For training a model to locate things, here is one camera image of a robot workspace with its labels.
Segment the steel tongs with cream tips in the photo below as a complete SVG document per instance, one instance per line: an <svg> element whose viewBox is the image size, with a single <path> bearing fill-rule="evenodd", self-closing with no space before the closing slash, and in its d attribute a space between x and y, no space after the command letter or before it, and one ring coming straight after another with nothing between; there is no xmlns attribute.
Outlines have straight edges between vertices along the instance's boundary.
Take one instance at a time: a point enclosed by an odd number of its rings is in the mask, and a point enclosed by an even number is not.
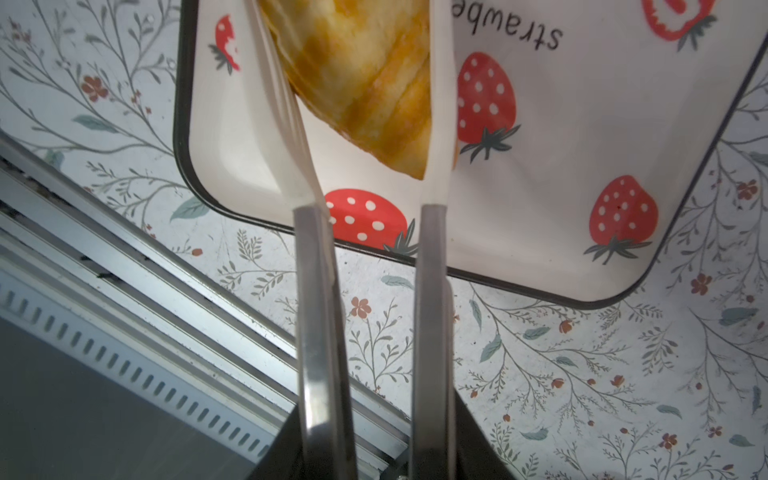
<svg viewBox="0 0 768 480"><path fill-rule="evenodd" d="M344 315L334 252L336 239L389 249L404 241L401 216L359 194L326 198L313 166L297 102L259 6L236 18L252 38L241 44L244 99L257 146L292 211L297 261L297 353L303 479L357 475ZM456 477L452 304L446 279L448 181L454 163L457 89L453 28L444 3L429 5L433 121L424 175L415 288L414 398L409 447L413 479Z"/></svg>

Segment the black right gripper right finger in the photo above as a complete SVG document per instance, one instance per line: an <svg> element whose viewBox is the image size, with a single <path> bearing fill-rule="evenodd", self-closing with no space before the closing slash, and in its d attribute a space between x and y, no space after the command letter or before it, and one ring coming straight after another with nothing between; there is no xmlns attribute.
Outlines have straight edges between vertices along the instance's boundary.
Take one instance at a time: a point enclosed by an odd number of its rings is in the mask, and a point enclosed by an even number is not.
<svg viewBox="0 0 768 480"><path fill-rule="evenodd" d="M515 477L493 451L457 391L454 391L456 433L456 478L458 480L514 480Z"/></svg>

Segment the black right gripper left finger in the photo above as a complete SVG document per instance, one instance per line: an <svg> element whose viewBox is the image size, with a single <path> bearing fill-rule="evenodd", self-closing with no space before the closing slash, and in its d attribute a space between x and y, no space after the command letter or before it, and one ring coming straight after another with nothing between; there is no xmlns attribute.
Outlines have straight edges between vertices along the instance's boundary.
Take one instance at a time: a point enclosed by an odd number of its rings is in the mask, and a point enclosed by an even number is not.
<svg viewBox="0 0 768 480"><path fill-rule="evenodd" d="M266 455L247 479L303 479L303 440L299 406L294 407Z"/></svg>

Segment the croissant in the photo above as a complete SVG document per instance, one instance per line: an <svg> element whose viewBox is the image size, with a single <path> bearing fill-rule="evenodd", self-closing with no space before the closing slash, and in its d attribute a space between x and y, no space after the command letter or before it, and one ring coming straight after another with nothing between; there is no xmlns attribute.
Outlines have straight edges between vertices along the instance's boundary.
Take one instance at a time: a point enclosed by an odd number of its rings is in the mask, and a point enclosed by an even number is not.
<svg viewBox="0 0 768 480"><path fill-rule="evenodd" d="M292 89L379 162L423 178L430 141L426 1L262 1Z"/></svg>

